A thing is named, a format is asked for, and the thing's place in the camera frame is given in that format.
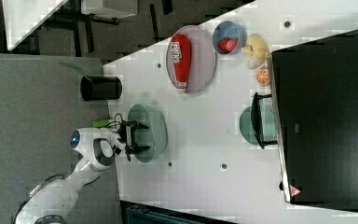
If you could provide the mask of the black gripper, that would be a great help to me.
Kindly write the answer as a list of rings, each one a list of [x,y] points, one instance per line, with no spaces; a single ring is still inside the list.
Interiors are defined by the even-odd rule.
[[[138,121],[131,121],[130,126],[135,129],[149,129],[148,126],[144,125],[143,123],[140,123]],[[140,154],[148,149],[150,149],[150,146],[131,146],[131,127],[127,124],[121,124],[117,133],[119,135],[119,139],[122,144],[125,145],[125,151],[128,156],[130,154]]]

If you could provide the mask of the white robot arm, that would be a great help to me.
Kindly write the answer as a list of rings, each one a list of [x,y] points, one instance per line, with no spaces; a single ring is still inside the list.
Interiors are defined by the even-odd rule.
[[[73,172],[65,179],[47,181],[35,188],[21,205],[13,224],[67,224],[75,208],[78,192],[97,180],[124,151],[128,156],[148,149],[138,146],[135,132],[146,125],[122,121],[117,128],[80,128],[73,132],[71,149],[81,155]]]

